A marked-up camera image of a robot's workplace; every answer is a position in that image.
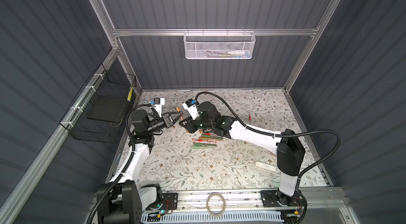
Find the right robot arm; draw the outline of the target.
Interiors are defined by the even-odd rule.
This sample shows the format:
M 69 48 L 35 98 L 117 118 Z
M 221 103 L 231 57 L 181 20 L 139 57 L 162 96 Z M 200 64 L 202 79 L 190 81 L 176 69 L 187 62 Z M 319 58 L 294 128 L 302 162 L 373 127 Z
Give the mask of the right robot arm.
M 188 99 L 183 103 L 183 108 L 187 110 L 190 116 L 180 121 L 180 126 L 189 133 L 194 133 L 200 129 L 209 130 L 218 136 L 242 140 L 272 152 L 277 157 L 277 166 L 281 172 L 276 197 L 283 205 L 293 202 L 296 195 L 299 194 L 300 181 L 303 175 L 332 156 L 341 144 L 339 133 L 329 129 L 297 134 L 289 129 L 284 132 L 276 132 L 248 125 L 223 98 L 212 94 L 229 109 L 230 116 L 221 115 L 216 106 L 209 101 L 199 102 L 198 98 L 201 95 L 203 93 L 199 92 L 195 98 Z M 302 169 L 306 151 L 299 138 L 313 134 L 332 134 L 336 137 L 336 143 L 326 156 Z

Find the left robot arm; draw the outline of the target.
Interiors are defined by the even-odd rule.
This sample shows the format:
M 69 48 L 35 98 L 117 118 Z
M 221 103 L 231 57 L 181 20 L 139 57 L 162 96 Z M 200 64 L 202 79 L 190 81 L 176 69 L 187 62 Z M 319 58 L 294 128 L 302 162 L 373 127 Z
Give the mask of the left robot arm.
M 131 150 L 119 172 L 98 188 L 97 202 L 86 220 L 88 224 L 95 218 L 100 224 L 139 224 L 149 206 L 162 205 L 162 189 L 158 184 L 138 189 L 136 181 L 152 152 L 154 137 L 182 116 L 181 111 L 159 114 L 152 104 L 140 104 L 127 113 L 125 129 Z

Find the floral table mat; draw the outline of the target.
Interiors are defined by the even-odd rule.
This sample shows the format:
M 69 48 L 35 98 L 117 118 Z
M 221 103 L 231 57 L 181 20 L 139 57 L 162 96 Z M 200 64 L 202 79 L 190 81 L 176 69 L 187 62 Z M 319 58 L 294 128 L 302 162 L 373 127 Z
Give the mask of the floral table mat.
M 184 101 L 195 98 L 197 93 L 198 90 L 146 91 L 141 94 L 139 102 L 165 98 L 162 110 L 169 112 L 181 108 Z M 223 98 L 247 124 L 272 131 L 301 131 L 281 89 L 220 90 L 213 93 Z M 222 115 L 231 115 L 229 109 L 212 95 L 201 95 L 198 100 L 211 102 Z M 196 143 L 193 138 L 215 140 L 217 144 Z M 192 145 L 217 148 L 192 149 Z M 158 183 L 166 191 L 278 187 L 280 171 L 259 170 L 255 167 L 257 161 L 277 167 L 276 156 L 254 144 L 211 137 L 199 131 L 189 134 L 183 127 L 175 125 L 155 137 L 152 153 L 144 162 L 137 184 Z

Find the white rectangular eraser box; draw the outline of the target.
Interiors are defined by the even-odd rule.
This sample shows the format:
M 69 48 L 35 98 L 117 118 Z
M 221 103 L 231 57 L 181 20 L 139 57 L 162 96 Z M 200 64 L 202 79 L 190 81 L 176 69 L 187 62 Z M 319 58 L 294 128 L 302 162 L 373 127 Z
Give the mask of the white rectangular eraser box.
M 255 167 L 259 170 L 267 171 L 267 172 L 276 172 L 277 171 L 277 168 L 275 166 L 272 166 L 272 165 L 269 165 L 269 164 L 266 164 L 263 162 L 259 162 L 259 161 L 257 161 L 255 163 Z

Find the roll of clear tape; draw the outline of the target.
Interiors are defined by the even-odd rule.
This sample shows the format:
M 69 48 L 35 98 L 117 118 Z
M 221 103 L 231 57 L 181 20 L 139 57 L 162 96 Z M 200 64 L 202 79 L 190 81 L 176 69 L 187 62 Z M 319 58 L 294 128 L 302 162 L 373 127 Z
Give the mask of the roll of clear tape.
M 219 217 L 226 211 L 226 199 L 220 193 L 212 193 L 206 200 L 206 209 L 213 217 Z

